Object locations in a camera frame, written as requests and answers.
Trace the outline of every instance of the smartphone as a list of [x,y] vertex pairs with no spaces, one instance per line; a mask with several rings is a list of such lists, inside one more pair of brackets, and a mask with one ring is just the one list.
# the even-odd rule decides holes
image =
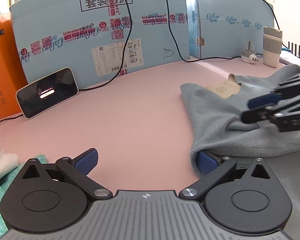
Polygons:
[[76,96],[78,86],[70,68],[62,68],[19,89],[16,98],[23,115],[31,119]]

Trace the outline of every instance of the black cable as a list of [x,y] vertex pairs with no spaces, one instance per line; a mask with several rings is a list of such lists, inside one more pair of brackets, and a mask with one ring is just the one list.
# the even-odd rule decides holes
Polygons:
[[17,116],[15,116],[15,117],[9,117],[9,118],[5,118],[5,119],[1,119],[1,120],[0,120],[0,123],[3,122],[3,121],[6,121],[6,120],[17,119],[18,117],[21,117],[21,116],[23,116],[23,114],[17,115]]
[[118,72],[116,73],[116,75],[112,79],[110,79],[109,81],[107,81],[106,83],[103,83],[103,84],[101,84],[99,86],[92,87],[92,88],[79,89],[79,91],[88,91],[88,90],[93,90],[93,89],[104,87],[105,85],[107,85],[111,81],[113,81],[119,75],[120,71],[122,70],[123,63],[124,63],[124,53],[126,51],[127,43],[128,43],[129,38],[130,38],[131,31],[132,31],[132,16],[131,16],[130,8],[129,8],[129,5],[128,5],[128,1],[127,0],[124,0],[124,1],[126,2],[126,6],[127,6],[129,17],[130,17],[130,30],[129,30],[129,34],[127,36],[126,42],[125,42],[125,44],[123,46],[122,61],[121,61],[120,69],[118,70]]
[[278,21],[277,21],[277,18],[275,17],[275,14],[274,14],[274,11],[273,11],[273,9],[272,9],[272,7],[271,7],[271,5],[270,4],[268,4],[268,2],[266,1],[266,0],[263,0],[268,6],[269,6],[269,8],[271,9],[271,11],[272,11],[272,14],[273,14],[273,17],[274,17],[274,19],[275,19],[275,22],[277,23],[277,26],[278,26],[278,30],[280,30],[280,27],[279,27],[279,24],[278,24]]
[[167,3],[167,10],[168,10],[168,27],[169,27],[169,31],[170,31],[170,34],[173,38],[173,41],[177,47],[177,51],[178,51],[178,54],[180,56],[180,58],[184,61],[184,62],[196,62],[196,61],[200,61],[200,60],[206,60],[206,59],[212,59],[212,58],[221,58],[221,59],[234,59],[234,58],[237,58],[237,57],[240,57],[240,56],[236,56],[236,57],[231,57],[231,58],[227,58],[227,57],[206,57],[206,58],[199,58],[199,59],[195,59],[195,60],[185,60],[182,56],[181,56],[181,53],[180,53],[180,50],[179,50],[179,47],[178,47],[178,44],[177,44],[177,41],[172,33],[172,30],[171,30],[171,25],[170,25],[170,10],[169,10],[169,2],[168,0],[166,0],[166,3]]

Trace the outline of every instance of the shipping label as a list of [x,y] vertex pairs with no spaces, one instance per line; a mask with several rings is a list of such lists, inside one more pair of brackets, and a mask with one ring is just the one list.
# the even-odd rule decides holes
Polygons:
[[[120,41],[92,49],[92,56],[99,77],[116,73],[120,69],[124,43],[125,41]],[[138,66],[143,66],[141,41],[140,39],[129,40],[120,76],[128,74],[129,69]]]

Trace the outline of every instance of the gray cup lid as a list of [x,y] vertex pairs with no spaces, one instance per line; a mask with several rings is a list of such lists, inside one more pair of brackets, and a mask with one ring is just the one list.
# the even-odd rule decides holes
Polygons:
[[263,33],[268,34],[268,35],[272,35],[278,38],[282,38],[282,31],[276,30],[274,28],[271,27],[263,27]]

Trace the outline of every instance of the blue gripper pad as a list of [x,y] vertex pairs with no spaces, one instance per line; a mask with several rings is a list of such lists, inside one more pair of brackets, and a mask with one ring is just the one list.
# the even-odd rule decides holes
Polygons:
[[254,109],[260,106],[268,105],[268,104],[277,104],[280,100],[282,100],[282,96],[270,93],[261,97],[253,98],[248,101],[248,108]]
[[97,166],[98,159],[97,150],[95,148],[91,148],[74,158],[72,162],[77,170],[82,172],[84,175],[88,175],[89,172]]
[[218,167],[218,163],[213,160],[211,157],[206,155],[203,151],[197,153],[197,166],[201,172],[205,175],[213,171]]

